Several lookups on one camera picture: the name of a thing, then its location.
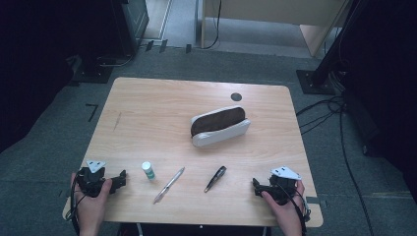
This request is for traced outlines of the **person's right hand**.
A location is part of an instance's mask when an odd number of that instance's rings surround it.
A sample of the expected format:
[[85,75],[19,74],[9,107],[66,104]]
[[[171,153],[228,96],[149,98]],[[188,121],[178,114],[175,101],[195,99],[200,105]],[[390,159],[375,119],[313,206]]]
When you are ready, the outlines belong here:
[[304,210],[303,194],[305,188],[301,180],[296,183],[296,190],[298,191],[298,195],[294,196],[293,201],[284,206],[277,204],[269,193],[262,192],[262,197],[271,208],[280,229],[302,230],[298,212],[303,212]]

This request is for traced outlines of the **black pen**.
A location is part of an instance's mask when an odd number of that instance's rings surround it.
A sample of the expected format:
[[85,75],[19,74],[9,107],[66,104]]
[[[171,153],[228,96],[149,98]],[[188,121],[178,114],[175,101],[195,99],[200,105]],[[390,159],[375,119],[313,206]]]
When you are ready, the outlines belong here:
[[212,178],[208,182],[207,186],[205,187],[205,189],[204,189],[205,193],[207,193],[212,188],[212,186],[224,175],[226,170],[227,170],[227,168],[225,166],[221,166],[216,171],[216,173],[212,176]]

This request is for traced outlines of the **black metal stand with base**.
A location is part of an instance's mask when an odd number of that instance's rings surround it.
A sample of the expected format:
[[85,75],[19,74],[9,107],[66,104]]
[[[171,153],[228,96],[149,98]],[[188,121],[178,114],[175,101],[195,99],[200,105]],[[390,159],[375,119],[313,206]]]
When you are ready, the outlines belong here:
[[369,2],[370,0],[353,0],[341,32],[316,70],[296,71],[299,84],[305,94],[335,94],[329,74],[336,65],[346,63],[341,54],[342,43],[346,36],[353,31],[354,24],[360,18]]

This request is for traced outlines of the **black flat stand base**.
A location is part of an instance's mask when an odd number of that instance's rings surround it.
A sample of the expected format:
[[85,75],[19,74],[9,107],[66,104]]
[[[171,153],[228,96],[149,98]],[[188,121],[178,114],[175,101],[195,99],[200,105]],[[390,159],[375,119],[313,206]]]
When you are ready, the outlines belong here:
[[79,57],[72,81],[77,83],[107,84],[112,67],[102,65],[96,58]]

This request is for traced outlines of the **white glue stick green label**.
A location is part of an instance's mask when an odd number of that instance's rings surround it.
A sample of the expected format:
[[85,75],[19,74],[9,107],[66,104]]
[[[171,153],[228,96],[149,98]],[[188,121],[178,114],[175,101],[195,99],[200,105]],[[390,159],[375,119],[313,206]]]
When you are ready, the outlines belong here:
[[152,181],[155,179],[155,173],[152,169],[152,165],[149,161],[145,161],[142,163],[142,169],[145,172],[145,174],[147,175],[147,178]]

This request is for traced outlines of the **white pencil case brown inside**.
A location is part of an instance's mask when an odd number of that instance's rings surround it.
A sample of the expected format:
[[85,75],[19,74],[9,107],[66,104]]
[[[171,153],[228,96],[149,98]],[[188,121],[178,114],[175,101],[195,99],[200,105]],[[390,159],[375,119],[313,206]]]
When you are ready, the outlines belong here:
[[195,147],[204,147],[244,135],[251,125],[240,105],[222,107],[191,119]]

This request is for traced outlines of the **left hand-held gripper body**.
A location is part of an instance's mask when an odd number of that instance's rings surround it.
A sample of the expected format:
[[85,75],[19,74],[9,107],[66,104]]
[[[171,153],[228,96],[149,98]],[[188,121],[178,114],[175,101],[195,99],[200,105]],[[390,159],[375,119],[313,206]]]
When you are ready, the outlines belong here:
[[92,198],[96,198],[105,182],[105,161],[87,160],[86,166],[78,171],[77,183],[81,191]]

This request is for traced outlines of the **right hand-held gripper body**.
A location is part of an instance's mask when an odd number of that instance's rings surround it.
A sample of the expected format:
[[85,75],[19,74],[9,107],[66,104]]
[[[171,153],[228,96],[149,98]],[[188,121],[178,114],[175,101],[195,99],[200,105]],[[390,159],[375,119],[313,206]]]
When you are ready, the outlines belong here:
[[272,197],[280,205],[285,205],[296,193],[296,182],[302,177],[287,166],[274,168],[270,171],[270,186]]

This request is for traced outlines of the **grey floor tape strip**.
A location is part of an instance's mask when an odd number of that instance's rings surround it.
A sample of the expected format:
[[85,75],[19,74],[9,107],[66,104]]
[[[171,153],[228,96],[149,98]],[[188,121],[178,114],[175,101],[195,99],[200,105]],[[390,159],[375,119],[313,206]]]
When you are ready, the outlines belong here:
[[318,197],[307,197],[306,201],[307,201],[308,204],[319,205],[321,208],[327,208],[328,207],[328,202],[326,200],[321,200]]

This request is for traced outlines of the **person's left hand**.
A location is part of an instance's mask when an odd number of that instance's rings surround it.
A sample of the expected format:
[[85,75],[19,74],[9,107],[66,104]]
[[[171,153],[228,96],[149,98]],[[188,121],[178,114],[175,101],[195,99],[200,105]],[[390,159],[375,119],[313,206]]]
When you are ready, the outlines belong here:
[[75,197],[77,200],[83,198],[77,207],[77,217],[79,227],[86,226],[101,226],[105,215],[105,205],[109,196],[109,191],[112,186],[112,180],[107,179],[102,187],[99,195],[96,198],[85,197],[80,191],[78,185],[75,186]]

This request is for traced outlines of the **black cabinet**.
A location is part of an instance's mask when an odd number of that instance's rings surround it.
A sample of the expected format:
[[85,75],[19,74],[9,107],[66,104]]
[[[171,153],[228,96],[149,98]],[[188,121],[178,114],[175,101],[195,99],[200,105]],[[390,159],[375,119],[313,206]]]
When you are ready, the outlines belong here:
[[146,0],[110,0],[120,53],[137,53],[149,23]]

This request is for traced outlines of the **clear silver ballpoint pen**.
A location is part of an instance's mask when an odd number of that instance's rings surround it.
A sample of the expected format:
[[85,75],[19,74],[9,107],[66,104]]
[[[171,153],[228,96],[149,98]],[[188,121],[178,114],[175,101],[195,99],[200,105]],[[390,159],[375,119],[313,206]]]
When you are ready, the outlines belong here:
[[174,185],[174,183],[181,177],[181,175],[184,173],[186,167],[182,167],[177,171],[177,173],[170,179],[170,181],[163,187],[163,189],[156,195],[156,197],[153,200],[153,204],[159,203],[165,194],[170,190],[170,188]]

